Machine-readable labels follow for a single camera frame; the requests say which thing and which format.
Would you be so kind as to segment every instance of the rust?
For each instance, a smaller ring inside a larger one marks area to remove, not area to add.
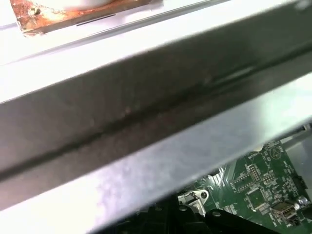
[[[29,0],[10,2],[23,34],[33,36],[147,5],[151,0],[115,0],[108,5],[85,11],[55,10]]]

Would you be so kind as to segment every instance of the white component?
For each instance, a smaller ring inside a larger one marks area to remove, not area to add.
[[[253,151],[260,152],[263,149],[263,145],[255,148]]]
[[[178,196],[179,203],[191,207],[194,212],[199,212],[205,217],[206,210],[204,204],[208,200],[209,193],[207,190],[195,190],[186,192]]]
[[[305,196],[300,196],[298,202],[300,205],[308,205],[309,200]]]
[[[114,0],[35,0],[34,2],[58,10],[88,10],[103,6]]]
[[[298,203],[295,203],[293,207],[296,211],[300,210],[300,205]]]

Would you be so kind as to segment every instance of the metal sheet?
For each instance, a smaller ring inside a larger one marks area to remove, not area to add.
[[[18,26],[28,37],[107,17],[149,3],[151,0],[116,0],[91,10],[64,11],[40,6],[29,0],[11,0]]]
[[[107,226],[308,122],[312,113],[306,107],[311,102],[312,74],[308,74],[2,211],[0,231],[79,234]]]
[[[1,1],[0,33],[4,43],[0,43],[0,45],[5,45],[2,51],[5,52],[6,57],[0,57],[0,64],[6,64],[31,55],[37,55],[40,52],[60,46],[65,46],[63,49],[68,49],[68,44],[77,40],[88,40],[88,38],[93,38],[98,34],[109,34],[112,29],[115,30],[121,26],[127,28],[135,23],[136,25],[139,24],[140,27],[142,23],[138,23],[138,21],[146,21],[149,17],[158,18],[157,15],[162,15],[162,17],[158,19],[158,21],[162,21],[163,14],[166,14],[167,18],[170,18],[172,14],[177,16],[176,12],[182,15],[185,14],[185,12],[202,9],[224,1],[226,0],[153,0],[151,4],[132,10],[122,11],[115,16],[89,21],[82,25],[74,25],[63,30],[56,30],[45,34],[44,37],[32,37],[31,39],[20,36],[20,30],[16,24],[16,17],[10,5],[10,1]]]
[[[0,209],[310,72],[311,10],[283,3],[187,8],[0,67]],[[234,6],[244,8],[227,15]]]

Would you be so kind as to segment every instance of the black plastic part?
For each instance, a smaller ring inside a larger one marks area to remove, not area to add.
[[[223,210],[211,210],[202,217],[188,206],[180,207],[176,196],[172,197],[100,234],[278,234]]]
[[[302,211],[302,214],[305,218],[312,220],[312,207],[308,207]]]
[[[299,175],[294,175],[294,176],[292,177],[292,180],[293,180],[293,182],[294,182],[294,184],[295,184],[295,186],[296,186],[296,188],[297,188],[298,190],[305,190],[305,189],[308,188],[307,185],[306,185],[306,183],[304,182],[304,180],[303,180],[303,178],[302,178],[301,176],[299,176]]]
[[[216,234],[278,234],[275,231],[223,210],[211,210],[206,214],[205,219],[213,233]]]
[[[297,215],[287,219],[287,222],[292,224],[293,226],[299,226],[301,224],[300,219]]]
[[[304,126],[301,126],[300,128],[296,128],[296,129],[294,129],[294,130],[292,130],[292,131],[290,131],[290,132],[288,132],[288,133],[286,133],[286,134],[280,136],[280,137],[278,138],[278,140],[285,139],[285,138],[287,138],[287,137],[292,137],[293,135],[298,134],[298,133],[300,133],[300,132],[303,132],[303,131],[305,131],[305,130],[306,130],[305,127],[304,127]]]

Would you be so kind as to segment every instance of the motherboard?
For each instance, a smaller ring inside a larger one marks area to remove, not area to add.
[[[312,221],[302,214],[311,206],[306,188],[280,141],[273,141],[187,189],[208,191],[207,211],[222,209],[281,234],[311,234]]]

